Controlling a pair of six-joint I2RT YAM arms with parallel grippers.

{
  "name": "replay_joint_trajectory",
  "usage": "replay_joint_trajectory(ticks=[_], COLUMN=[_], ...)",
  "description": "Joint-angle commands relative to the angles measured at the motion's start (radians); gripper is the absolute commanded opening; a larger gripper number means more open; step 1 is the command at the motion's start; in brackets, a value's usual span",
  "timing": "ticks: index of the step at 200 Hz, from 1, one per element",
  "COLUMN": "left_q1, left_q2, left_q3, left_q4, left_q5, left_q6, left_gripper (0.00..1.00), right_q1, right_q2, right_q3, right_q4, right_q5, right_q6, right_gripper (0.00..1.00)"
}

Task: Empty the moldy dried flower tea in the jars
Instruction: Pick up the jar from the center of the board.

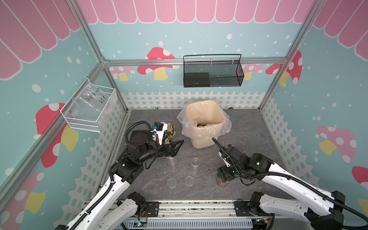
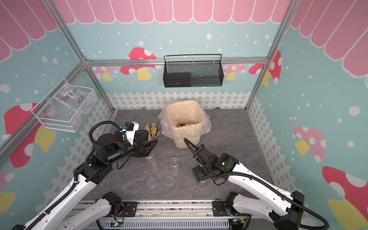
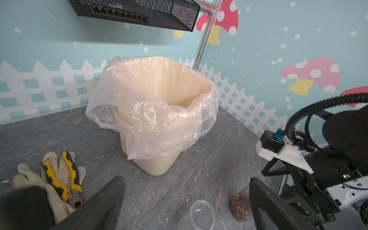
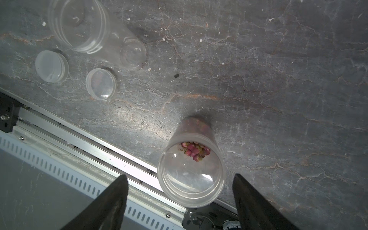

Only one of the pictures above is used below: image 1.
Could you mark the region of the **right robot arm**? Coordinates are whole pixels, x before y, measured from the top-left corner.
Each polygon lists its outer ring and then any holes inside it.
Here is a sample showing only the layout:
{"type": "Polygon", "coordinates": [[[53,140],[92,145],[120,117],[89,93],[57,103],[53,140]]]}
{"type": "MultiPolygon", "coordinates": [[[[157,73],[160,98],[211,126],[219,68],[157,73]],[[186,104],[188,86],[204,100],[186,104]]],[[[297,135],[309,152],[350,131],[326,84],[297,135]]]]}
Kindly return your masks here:
{"type": "Polygon", "coordinates": [[[249,157],[232,145],[221,146],[215,138],[212,141],[219,147],[219,155],[225,162],[225,166],[218,168],[218,178],[222,182],[238,178],[241,183],[248,180],[247,185],[251,186],[259,180],[293,197],[282,199],[262,192],[253,192],[247,203],[247,209],[251,215],[269,215],[271,219],[276,215],[287,216],[301,220],[315,230],[366,230],[368,228],[367,225],[344,224],[344,210],[364,221],[368,220],[366,215],[346,206],[344,194],[318,189],[260,153],[254,153],[249,157]]]}

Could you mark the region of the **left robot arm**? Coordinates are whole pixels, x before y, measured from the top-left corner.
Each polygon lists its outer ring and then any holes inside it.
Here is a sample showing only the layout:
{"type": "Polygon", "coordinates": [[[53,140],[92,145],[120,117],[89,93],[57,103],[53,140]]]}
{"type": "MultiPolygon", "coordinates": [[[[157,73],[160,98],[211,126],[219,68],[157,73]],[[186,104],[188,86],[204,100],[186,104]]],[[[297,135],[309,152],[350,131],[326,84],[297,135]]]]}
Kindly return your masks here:
{"type": "Polygon", "coordinates": [[[184,140],[173,141],[174,125],[155,122],[150,125],[139,121],[129,127],[125,134],[125,148],[115,163],[108,169],[109,178],[89,204],[67,225],[58,225],[58,230],[114,230],[125,220],[140,218],[147,213],[146,199],[137,192],[129,196],[113,211],[110,208],[156,159],[174,158],[184,140]]]}

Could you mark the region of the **clear tea jar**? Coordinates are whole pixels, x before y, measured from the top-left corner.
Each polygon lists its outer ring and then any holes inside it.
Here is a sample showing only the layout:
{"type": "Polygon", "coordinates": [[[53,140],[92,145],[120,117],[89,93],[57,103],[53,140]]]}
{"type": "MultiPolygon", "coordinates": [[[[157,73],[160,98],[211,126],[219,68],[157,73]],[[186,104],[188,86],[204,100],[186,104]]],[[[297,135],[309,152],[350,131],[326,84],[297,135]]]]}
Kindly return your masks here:
{"type": "Polygon", "coordinates": [[[220,178],[216,178],[217,186],[220,188],[226,188],[228,186],[228,182],[223,182],[220,178]]]}
{"type": "Polygon", "coordinates": [[[200,165],[201,165],[201,161],[200,161],[199,158],[194,157],[191,160],[191,166],[192,166],[191,167],[191,173],[192,173],[192,175],[196,175],[197,174],[200,165]]]}
{"type": "Polygon", "coordinates": [[[174,157],[167,157],[167,164],[171,171],[174,171],[177,168],[177,159],[174,157]]]}

